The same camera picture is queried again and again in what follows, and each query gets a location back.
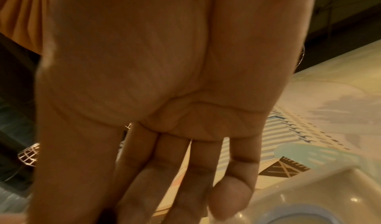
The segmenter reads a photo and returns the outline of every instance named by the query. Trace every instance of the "skin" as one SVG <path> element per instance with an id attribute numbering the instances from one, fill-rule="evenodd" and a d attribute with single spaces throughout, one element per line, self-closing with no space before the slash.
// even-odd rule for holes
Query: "skin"
<path id="1" fill-rule="evenodd" d="M 36 79 L 29 224 L 146 224 L 190 162 L 164 224 L 244 209 L 265 120 L 296 66 L 313 0 L 56 0 Z M 115 164 L 123 128 L 133 122 Z M 225 177 L 212 187 L 222 140 Z"/>

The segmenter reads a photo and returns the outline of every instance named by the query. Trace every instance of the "orange fabric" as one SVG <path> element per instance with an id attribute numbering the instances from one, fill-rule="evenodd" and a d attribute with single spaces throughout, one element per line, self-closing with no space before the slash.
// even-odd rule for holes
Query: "orange fabric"
<path id="1" fill-rule="evenodd" d="M 0 0 L 0 32 L 41 54 L 44 19 L 51 0 Z"/>

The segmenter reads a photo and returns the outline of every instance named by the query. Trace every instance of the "orange cloth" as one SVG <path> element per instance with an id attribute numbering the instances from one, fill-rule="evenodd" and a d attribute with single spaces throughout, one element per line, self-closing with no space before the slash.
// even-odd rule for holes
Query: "orange cloth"
<path id="1" fill-rule="evenodd" d="M 0 0 L 0 32 L 41 54 L 44 19 L 52 0 Z"/>

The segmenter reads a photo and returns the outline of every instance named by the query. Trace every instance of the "fingertip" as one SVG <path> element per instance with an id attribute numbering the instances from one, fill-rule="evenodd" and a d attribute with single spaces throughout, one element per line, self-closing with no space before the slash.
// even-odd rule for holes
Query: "fingertip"
<path id="1" fill-rule="evenodd" d="M 209 210 L 218 220 L 228 219 L 247 207 L 252 194 L 253 190 L 244 182 L 225 176 L 209 195 Z"/>

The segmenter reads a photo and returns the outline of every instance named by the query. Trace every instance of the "palm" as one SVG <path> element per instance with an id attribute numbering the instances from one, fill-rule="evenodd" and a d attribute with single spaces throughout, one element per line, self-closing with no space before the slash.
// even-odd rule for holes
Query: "palm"
<path id="1" fill-rule="evenodd" d="M 198 223 L 208 193 L 220 218 L 244 208 L 264 121 L 296 64 L 312 0 L 58 2 L 37 82 L 45 147 L 31 223 L 59 223 L 60 213 L 61 223 L 91 223 L 108 189 L 111 206 L 125 193 L 121 222 L 146 223 L 190 139 L 187 174 L 164 223 Z M 117 146 L 110 143 L 130 121 L 137 124 L 114 170 Z M 231 139 L 231 161 L 211 191 L 224 137 Z M 49 205 L 44 196 L 57 193 L 61 203 L 78 202 Z"/>

